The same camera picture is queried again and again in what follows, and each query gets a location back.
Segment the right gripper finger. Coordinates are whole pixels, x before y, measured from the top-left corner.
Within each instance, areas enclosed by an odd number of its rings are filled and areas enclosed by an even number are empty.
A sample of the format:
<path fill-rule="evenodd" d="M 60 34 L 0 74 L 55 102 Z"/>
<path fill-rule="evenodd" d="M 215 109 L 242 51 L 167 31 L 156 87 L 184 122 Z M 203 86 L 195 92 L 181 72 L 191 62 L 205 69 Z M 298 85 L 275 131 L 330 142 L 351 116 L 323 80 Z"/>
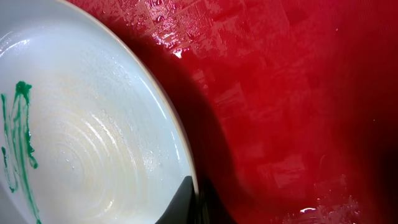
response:
<path fill-rule="evenodd" d="M 155 224 L 195 224 L 196 200 L 191 176 L 186 176 Z"/>

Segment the light blue plate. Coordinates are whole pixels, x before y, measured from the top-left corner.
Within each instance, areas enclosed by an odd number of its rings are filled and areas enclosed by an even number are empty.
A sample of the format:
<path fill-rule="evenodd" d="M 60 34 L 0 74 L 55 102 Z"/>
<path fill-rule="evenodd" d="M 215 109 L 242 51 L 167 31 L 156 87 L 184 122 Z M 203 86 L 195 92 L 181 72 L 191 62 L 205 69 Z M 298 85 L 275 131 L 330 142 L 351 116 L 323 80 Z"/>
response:
<path fill-rule="evenodd" d="M 1 2 L 1 222 L 156 223 L 191 176 L 154 76 L 66 1 Z"/>

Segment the red plastic tray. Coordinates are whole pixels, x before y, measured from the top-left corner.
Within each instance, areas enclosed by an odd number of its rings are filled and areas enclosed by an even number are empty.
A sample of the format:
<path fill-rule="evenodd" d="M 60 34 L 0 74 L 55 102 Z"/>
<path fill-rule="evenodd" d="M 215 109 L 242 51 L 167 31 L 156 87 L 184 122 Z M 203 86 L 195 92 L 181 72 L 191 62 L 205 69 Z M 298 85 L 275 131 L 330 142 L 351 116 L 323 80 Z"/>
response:
<path fill-rule="evenodd" d="M 204 221 L 397 222 L 396 0 L 76 5 L 172 100 Z"/>

